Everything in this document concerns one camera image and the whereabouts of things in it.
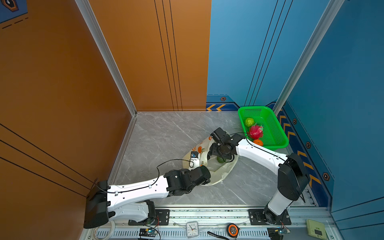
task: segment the robotic arm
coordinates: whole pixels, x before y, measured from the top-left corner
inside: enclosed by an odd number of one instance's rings
[[[221,128],[211,136],[215,143],[210,147],[208,159],[212,155],[225,159],[240,155],[267,167],[278,176],[278,190],[264,208],[264,217],[268,224],[280,222],[284,210],[298,200],[309,183],[300,156],[286,156],[256,146],[239,134],[228,135]],[[198,157],[191,154],[194,163],[198,160],[195,158]],[[156,212],[154,203],[147,199],[190,193],[195,186],[209,183],[210,177],[209,170],[200,166],[192,170],[171,170],[158,178],[128,185],[108,186],[107,181],[98,182],[86,197],[84,228],[99,227],[120,218],[150,224],[156,218]]]

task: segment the green fruit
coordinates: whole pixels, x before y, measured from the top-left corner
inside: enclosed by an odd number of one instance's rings
[[[224,160],[224,158],[222,158],[222,157],[217,157],[217,161],[219,162],[219,163],[225,163],[225,160]]]
[[[252,127],[252,125],[255,124],[255,120],[253,118],[247,118],[244,122],[244,124],[247,126],[247,127]]]

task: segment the yellow chevron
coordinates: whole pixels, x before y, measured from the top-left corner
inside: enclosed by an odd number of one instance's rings
[[[312,180],[315,180],[316,182],[318,182],[319,184],[321,184],[321,182],[320,182],[320,180],[319,179],[317,179],[317,178],[315,178],[314,176],[312,176],[311,174],[310,174],[310,187],[312,188]]]
[[[290,131],[288,131],[288,141],[289,141],[289,136],[290,135],[294,135],[294,136],[296,136],[296,134],[294,133],[294,132],[290,132]]]
[[[310,169],[312,169],[313,170],[313,167],[312,167],[312,165],[309,165],[308,163],[306,163],[306,162],[303,162],[304,163],[304,166],[306,166],[306,167],[309,167]]]
[[[303,153],[303,152],[300,152],[300,151],[297,151],[297,155],[302,155],[302,156],[304,156],[304,157],[307,157],[307,154],[305,154],[305,153]]]
[[[281,119],[282,119],[282,118],[287,118],[287,117],[284,116],[284,115],[281,115],[281,116],[280,116],[280,125],[281,125]]]
[[[288,123],[284,123],[283,126],[284,126],[284,127],[283,127],[283,130],[284,130],[284,132],[285,132],[285,127],[290,127],[291,125],[289,125]]]
[[[215,106],[215,105],[216,105],[216,104],[212,104],[211,106],[209,106],[209,107],[207,108],[207,110],[208,110],[208,111],[212,111],[212,110],[211,110],[211,107],[213,107],[213,106]]]
[[[222,108],[222,107],[224,107],[224,106],[225,106],[225,104],[223,104],[223,105],[221,105],[220,107],[216,108],[216,110],[217,110],[217,111],[221,111],[220,108]]]

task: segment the marble surface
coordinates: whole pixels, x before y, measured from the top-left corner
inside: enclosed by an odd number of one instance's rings
[[[182,158],[215,129],[242,132],[237,111],[139,112],[114,184],[130,184],[157,177],[156,166]],[[277,152],[289,154],[290,148]],[[160,174],[181,169],[182,161],[159,167]],[[166,204],[240,204],[265,206],[277,190],[277,176],[264,166],[239,157],[227,178],[213,186],[196,186],[183,196],[155,199]],[[305,198],[310,194],[305,191]],[[292,205],[310,205],[299,199]]]

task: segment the square clock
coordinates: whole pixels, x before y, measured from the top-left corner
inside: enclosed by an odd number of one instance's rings
[[[197,222],[187,222],[185,225],[187,227],[187,237],[197,237],[199,235],[199,225]]]

